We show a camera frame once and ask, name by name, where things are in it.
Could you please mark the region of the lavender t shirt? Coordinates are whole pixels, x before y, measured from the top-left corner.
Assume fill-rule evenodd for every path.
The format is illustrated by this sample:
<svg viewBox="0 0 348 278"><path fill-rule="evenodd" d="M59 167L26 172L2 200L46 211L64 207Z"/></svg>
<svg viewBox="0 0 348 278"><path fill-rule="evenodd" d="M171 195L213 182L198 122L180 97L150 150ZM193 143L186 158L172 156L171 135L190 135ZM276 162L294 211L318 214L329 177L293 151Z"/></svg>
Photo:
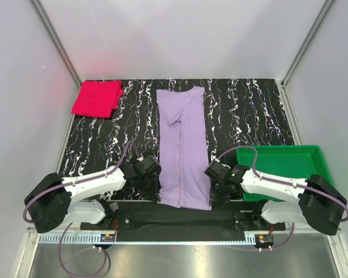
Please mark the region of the lavender t shirt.
<svg viewBox="0 0 348 278"><path fill-rule="evenodd" d="M157 90L159 110L159 202L176 208L211 210L203 87L185 92Z"/></svg>

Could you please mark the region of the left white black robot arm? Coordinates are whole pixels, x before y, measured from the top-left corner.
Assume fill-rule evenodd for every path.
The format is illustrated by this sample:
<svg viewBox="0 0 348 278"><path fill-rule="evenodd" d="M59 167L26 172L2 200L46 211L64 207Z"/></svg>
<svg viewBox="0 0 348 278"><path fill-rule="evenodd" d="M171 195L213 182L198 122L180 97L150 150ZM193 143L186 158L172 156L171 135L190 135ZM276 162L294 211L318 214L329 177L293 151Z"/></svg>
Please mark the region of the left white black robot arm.
<svg viewBox="0 0 348 278"><path fill-rule="evenodd" d="M47 233L62 224L79 223L84 230L114 229L118 223L115 210L95 196L124 188L137 189L143 197L156 197L161 166L151 155L134 162L120 160L103 171L61 178L46 175L24 199L23 219L38 233Z"/></svg>

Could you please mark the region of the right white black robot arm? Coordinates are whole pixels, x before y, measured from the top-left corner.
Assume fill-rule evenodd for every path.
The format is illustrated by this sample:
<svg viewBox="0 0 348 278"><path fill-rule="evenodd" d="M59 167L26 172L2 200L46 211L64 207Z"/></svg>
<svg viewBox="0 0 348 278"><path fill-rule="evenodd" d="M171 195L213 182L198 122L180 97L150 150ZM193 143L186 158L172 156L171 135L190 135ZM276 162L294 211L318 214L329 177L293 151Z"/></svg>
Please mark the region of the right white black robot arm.
<svg viewBox="0 0 348 278"><path fill-rule="evenodd" d="M217 183L221 193L255 193L278 199L263 202L252 214L257 229L280 222L308 224L325 235L337 234L347 201L324 177L286 178L266 174L252 167L233 168L214 160L205 174Z"/></svg>

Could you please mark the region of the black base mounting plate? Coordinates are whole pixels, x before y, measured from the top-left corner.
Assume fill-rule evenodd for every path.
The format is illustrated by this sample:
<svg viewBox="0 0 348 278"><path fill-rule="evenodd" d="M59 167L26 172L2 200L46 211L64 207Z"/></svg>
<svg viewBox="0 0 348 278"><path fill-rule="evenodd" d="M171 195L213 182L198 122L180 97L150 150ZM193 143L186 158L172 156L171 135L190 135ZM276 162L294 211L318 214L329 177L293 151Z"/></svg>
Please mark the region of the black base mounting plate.
<svg viewBox="0 0 348 278"><path fill-rule="evenodd" d="M232 201L211 211L174 208L149 201L114 201L118 208L99 224L82 222L84 231L117 231L130 239L190 237L235 239L237 233L267 231L270 226L256 219L261 202Z"/></svg>

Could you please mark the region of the right connector board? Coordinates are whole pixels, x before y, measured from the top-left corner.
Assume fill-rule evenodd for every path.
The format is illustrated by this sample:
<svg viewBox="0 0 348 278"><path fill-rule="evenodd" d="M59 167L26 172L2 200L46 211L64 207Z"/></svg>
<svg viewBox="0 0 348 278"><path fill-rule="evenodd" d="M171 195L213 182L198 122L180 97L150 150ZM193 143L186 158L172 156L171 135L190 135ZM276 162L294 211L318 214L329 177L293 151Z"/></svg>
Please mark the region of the right connector board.
<svg viewBox="0 0 348 278"><path fill-rule="evenodd" d="M270 235L259 235L258 236L258 242L259 243L268 243L268 242L273 242L274 241L274 236L272 234Z"/></svg>

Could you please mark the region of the connector board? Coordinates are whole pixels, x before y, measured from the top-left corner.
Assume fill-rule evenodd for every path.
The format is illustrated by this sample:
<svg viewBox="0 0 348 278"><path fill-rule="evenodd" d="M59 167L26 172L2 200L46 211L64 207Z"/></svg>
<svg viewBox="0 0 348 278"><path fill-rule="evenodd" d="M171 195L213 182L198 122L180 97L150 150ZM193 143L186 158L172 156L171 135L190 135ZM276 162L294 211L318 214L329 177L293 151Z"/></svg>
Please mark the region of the connector board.
<svg viewBox="0 0 348 278"><path fill-rule="evenodd" d="M274 241L274 236L272 234L270 235L259 235L258 236L258 242L259 243L268 243L268 242L273 242Z"/></svg>
<svg viewBox="0 0 348 278"><path fill-rule="evenodd" d="M100 242L115 242L116 234L115 233L102 233L100 235Z"/></svg>

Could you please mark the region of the left connector board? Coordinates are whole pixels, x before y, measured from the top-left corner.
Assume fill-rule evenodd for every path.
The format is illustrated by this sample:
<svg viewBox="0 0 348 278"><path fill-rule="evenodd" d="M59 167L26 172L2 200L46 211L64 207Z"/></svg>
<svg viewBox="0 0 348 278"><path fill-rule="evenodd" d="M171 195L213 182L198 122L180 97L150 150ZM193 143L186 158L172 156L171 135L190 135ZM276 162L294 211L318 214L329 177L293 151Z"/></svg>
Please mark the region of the left connector board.
<svg viewBox="0 0 348 278"><path fill-rule="evenodd" d="M115 233L102 233L100 235L100 242L115 242L116 234Z"/></svg>

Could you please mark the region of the black marbled table mat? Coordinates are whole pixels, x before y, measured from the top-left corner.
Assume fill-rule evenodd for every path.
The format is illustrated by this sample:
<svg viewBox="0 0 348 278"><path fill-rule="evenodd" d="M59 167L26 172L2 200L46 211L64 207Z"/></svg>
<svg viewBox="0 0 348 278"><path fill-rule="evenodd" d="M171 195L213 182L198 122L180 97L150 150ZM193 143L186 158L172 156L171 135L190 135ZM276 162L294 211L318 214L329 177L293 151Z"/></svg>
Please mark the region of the black marbled table mat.
<svg viewBox="0 0 348 278"><path fill-rule="evenodd" d="M205 90L208 155L225 153L237 145L291 145L293 137L277 84L272 79L125 80L118 109L110 119L75 116L61 159L59 175L77 177L115 165L127 142L140 153L158 155L159 111L156 91Z"/></svg>

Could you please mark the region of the green plastic tray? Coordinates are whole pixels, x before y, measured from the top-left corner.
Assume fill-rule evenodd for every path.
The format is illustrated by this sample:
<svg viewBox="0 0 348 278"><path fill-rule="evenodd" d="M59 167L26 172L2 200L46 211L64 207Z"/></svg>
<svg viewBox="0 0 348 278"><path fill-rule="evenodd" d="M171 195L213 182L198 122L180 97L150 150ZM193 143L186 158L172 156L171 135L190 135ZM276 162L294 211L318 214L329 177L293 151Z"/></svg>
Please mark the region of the green plastic tray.
<svg viewBox="0 0 348 278"><path fill-rule="evenodd" d="M334 185L324 155L317 145L256 146L256 170L290 178L308 179L312 174Z"/></svg>

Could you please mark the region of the folded pink t shirt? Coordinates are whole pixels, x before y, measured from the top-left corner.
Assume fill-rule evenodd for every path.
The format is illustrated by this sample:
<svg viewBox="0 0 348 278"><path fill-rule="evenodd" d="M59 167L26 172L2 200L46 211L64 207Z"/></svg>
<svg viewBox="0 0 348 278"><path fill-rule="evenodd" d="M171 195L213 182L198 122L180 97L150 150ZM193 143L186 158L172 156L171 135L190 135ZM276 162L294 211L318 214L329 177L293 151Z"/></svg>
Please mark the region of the folded pink t shirt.
<svg viewBox="0 0 348 278"><path fill-rule="evenodd" d="M121 81L84 81L71 113L91 118L109 118L123 94Z"/></svg>

